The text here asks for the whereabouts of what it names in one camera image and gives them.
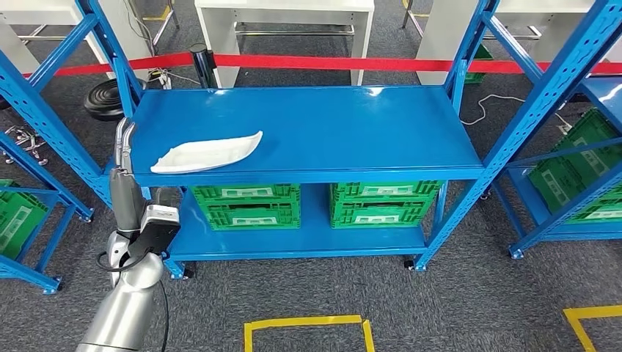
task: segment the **blue shelf top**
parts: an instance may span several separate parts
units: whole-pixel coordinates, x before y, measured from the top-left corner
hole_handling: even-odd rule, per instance
[[[579,91],[622,133],[622,76],[586,78]]]
[[[483,171],[441,86],[146,91],[134,115],[141,186],[475,179]],[[181,175],[150,171],[185,142],[263,139],[236,164]]]
[[[301,228],[212,231],[190,193],[180,208],[181,230],[171,243],[171,260],[237,260],[359,255],[420,254],[420,227],[333,230],[326,184],[301,187]]]
[[[551,212],[542,199],[542,196],[533,186],[528,177],[531,170],[532,167],[510,168],[508,169],[508,176],[516,188],[516,193],[519,194],[519,197],[531,215],[532,220],[534,223],[539,225],[551,216]],[[551,236],[592,232],[622,232],[622,222],[612,221],[594,222],[591,224],[564,224],[554,229],[551,232]]]

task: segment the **black stanchion post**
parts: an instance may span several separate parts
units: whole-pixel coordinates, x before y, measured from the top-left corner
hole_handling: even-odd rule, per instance
[[[197,43],[190,47],[190,53],[192,54],[192,61],[194,62],[194,68],[197,70],[201,87],[218,88],[216,77],[213,73],[213,70],[216,68],[213,51],[208,50],[205,44]]]

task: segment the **power cord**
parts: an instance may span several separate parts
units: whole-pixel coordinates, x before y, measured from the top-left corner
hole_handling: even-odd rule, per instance
[[[483,102],[488,100],[489,98],[510,99],[510,100],[516,100],[516,101],[520,101],[520,102],[524,103],[524,100],[522,100],[520,98],[517,98],[517,97],[505,97],[503,95],[490,94],[487,97],[485,97],[484,99],[480,99],[478,101],[478,105],[480,106],[480,109],[482,109],[482,116],[480,118],[478,118],[477,120],[475,120],[473,122],[467,122],[467,121],[463,121],[463,120],[460,120],[460,121],[464,125],[473,126],[474,124],[480,122],[481,120],[484,120],[486,118],[486,108],[484,108]],[[561,117],[561,115],[559,115],[557,112],[555,113],[555,116],[557,116],[557,118],[560,119],[560,121],[563,122],[563,124],[566,125],[566,127],[572,128],[572,125],[569,124],[566,120],[564,120],[563,117]]]
[[[151,70],[151,71],[150,71],[150,74],[151,74],[151,73],[157,73],[157,72],[159,72],[160,74],[163,74],[163,75],[167,75],[167,76],[173,76],[173,77],[181,78],[181,79],[184,79],[184,80],[186,80],[186,81],[190,81],[190,82],[192,82],[192,83],[194,83],[194,84],[201,85],[201,83],[199,83],[198,81],[195,81],[195,80],[194,80],[194,79],[192,79],[192,78],[188,78],[188,77],[180,76],[180,75],[178,75],[178,74],[176,74],[176,73],[173,73],[173,72],[171,72],[171,71],[169,71],[169,70],[167,70],[167,69],[157,68],[157,69],[155,69],[155,70]],[[157,80],[159,80],[159,79],[160,79],[160,78],[157,78],[157,77],[156,77],[156,78],[152,78],[152,79],[150,79],[150,80],[149,80],[149,82],[157,81]]]
[[[153,38],[151,37],[151,31],[149,30],[149,28],[147,28],[147,26],[146,26],[144,23],[142,23],[142,21],[141,21],[140,19],[138,19],[138,18],[137,18],[137,17],[133,14],[133,11],[132,11],[132,10],[130,10],[130,7],[128,6],[128,2],[127,2],[127,1],[124,1],[124,2],[123,2],[123,4],[125,5],[125,9],[128,11],[128,24],[130,25],[130,28],[132,28],[132,32],[134,32],[134,34],[136,34],[137,36],[141,37],[141,38],[142,38],[142,39],[144,39],[145,41],[148,41],[148,42],[149,42],[149,47],[150,47],[150,49],[151,49],[151,54],[152,54],[152,55],[154,55],[154,56],[155,56],[155,55],[158,55],[158,49],[156,48],[156,46],[155,46],[155,45],[153,45]],[[140,34],[140,33],[138,33],[138,32],[136,31],[136,29],[134,28],[134,26],[133,26],[133,24],[132,24],[132,21],[131,21],[131,19],[130,19],[130,14],[131,14],[131,16],[134,18],[134,20],[136,20],[136,22],[137,22],[140,26],[142,26],[142,28],[144,28],[144,29],[145,29],[145,31],[147,32],[147,36],[148,36],[148,38],[147,38],[147,37],[145,37],[145,36],[144,36],[144,34],[142,34],[142,33]]]
[[[108,254],[106,251],[101,252],[97,255],[97,257],[95,258],[95,263],[99,268],[104,271],[108,271],[109,273],[121,273],[138,265],[138,263],[140,263],[147,256],[147,254],[149,254],[149,252],[150,250],[148,249],[137,261],[121,268],[110,268],[109,266],[105,266],[101,263],[101,258],[104,255]],[[164,289],[164,284],[162,283],[162,280],[158,280],[158,284],[160,285],[160,289],[162,291],[162,299],[164,300],[164,339],[162,340],[162,349],[160,351],[165,352],[167,349],[167,342],[169,340],[169,299],[167,297],[167,292]]]
[[[167,341],[169,339],[169,299],[167,298],[167,292],[164,290],[164,284],[162,280],[158,281],[160,288],[162,289],[162,298],[164,299],[164,340],[162,341],[161,352],[167,349]]]
[[[107,255],[107,254],[108,254],[108,252],[106,252],[106,251],[103,251],[100,254],[98,254],[97,257],[95,258],[95,264],[97,264],[97,266],[100,269],[102,269],[104,271],[108,271],[109,273],[122,273],[123,271],[132,269],[134,266],[138,265],[138,263],[140,263],[147,256],[147,254],[149,254],[149,249],[144,251],[144,254],[142,256],[140,256],[140,258],[138,258],[137,261],[131,263],[128,266],[122,266],[120,268],[111,268],[111,267],[106,266],[106,265],[101,263],[101,258],[104,255]]]

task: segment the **gray carpet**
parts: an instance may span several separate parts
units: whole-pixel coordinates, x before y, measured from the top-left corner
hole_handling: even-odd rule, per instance
[[[143,1],[146,15],[158,15],[163,1]],[[429,11],[429,0],[415,7]],[[178,0],[182,29],[167,29],[160,52],[176,52],[202,40],[190,0]],[[409,25],[400,28],[399,0],[376,0],[369,56],[414,57],[419,38]],[[155,30],[155,23],[150,23]],[[30,28],[20,28],[28,32]],[[46,34],[66,33],[50,27]],[[242,51],[263,54],[347,55],[342,37],[246,38]],[[40,59],[54,43],[32,43]],[[507,57],[495,43],[495,57]],[[68,65],[94,62],[86,45]],[[175,69],[194,77],[190,67]],[[84,93],[103,76],[55,78],[43,95],[99,164],[110,156],[114,126],[87,117]],[[367,72],[364,84],[410,84],[414,74]],[[240,86],[348,84],[347,73],[306,70],[242,70]],[[192,83],[175,80],[176,87]],[[488,75],[465,89],[462,117],[480,116],[477,101],[487,94],[524,97],[530,83],[523,76]],[[468,127],[481,155],[492,146],[518,103],[490,100],[489,118]],[[585,104],[562,114],[576,121]],[[525,155],[548,150],[560,138],[555,118],[546,124]],[[47,168],[88,205],[90,224],[72,221],[47,273],[63,275],[55,296],[17,280],[0,284],[0,350],[72,351],[109,289],[94,255],[114,229],[111,212],[73,172],[47,150]],[[3,177],[29,184],[16,166],[0,163]],[[455,196],[459,185],[452,188]],[[54,223],[58,214],[52,217]],[[37,239],[34,257],[49,230]],[[516,239],[498,200],[479,202],[461,222],[425,273],[402,268],[399,257],[353,257],[315,260],[257,260],[197,263],[189,281],[165,279],[171,312],[168,351],[242,351],[243,324],[253,320],[310,315],[360,314],[369,319],[377,351],[582,351],[563,316],[566,307],[620,304],[622,244],[614,241],[545,243],[524,260],[512,261],[507,245]],[[161,298],[146,351],[159,351],[163,333]],[[622,318],[585,321],[599,352],[622,349]],[[254,334],[256,351],[363,351],[358,326],[272,329]]]

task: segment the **white plate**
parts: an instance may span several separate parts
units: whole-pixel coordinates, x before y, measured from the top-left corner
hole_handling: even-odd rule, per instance
[[[262,136],[259,131],[253,136],[184,143],[159,158],[151,172],[185,174],[233,164],[251,155]]]

